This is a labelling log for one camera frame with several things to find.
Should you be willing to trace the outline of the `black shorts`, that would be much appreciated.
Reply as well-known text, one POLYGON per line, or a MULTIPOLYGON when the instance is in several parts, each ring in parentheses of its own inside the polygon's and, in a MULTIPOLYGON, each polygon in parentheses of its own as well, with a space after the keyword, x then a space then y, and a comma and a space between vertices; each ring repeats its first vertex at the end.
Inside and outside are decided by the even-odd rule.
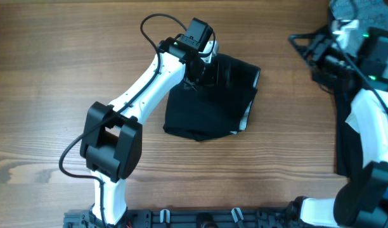
POLYGON ((244 131, 260 72, 258 66, 218 54, 205 68, 207 82, 183 79, 170 90, 164 132, 206 141, 244 131))

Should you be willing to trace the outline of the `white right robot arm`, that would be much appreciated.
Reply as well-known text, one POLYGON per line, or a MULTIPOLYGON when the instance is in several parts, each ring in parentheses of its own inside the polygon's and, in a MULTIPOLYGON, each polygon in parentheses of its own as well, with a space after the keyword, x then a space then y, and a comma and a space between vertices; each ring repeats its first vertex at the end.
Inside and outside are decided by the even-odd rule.
POLYGON ((291 202, 290 227, 388 227, 388 31, 369 28, 351 55, 352 29, 289 37, 313 80, 333 94, 337 171, 349 179, 334 198, 291 202))

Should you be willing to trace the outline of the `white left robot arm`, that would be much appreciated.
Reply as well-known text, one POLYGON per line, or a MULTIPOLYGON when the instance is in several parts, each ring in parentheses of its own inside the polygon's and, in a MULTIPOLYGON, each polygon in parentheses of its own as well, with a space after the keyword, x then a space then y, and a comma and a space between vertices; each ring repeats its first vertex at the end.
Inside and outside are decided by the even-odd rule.
POLYGON ((125 224, 126 179, 142 154, 143 125, 162 98, 183 80, 190 63, 208 65, 218 53, 216 41, 202 52, 173 38, 160 43, 148 69, 109 104, 95 102, 87 112, 80 154, 94 179, 95 202, 89 211, 94 227, 125 224))

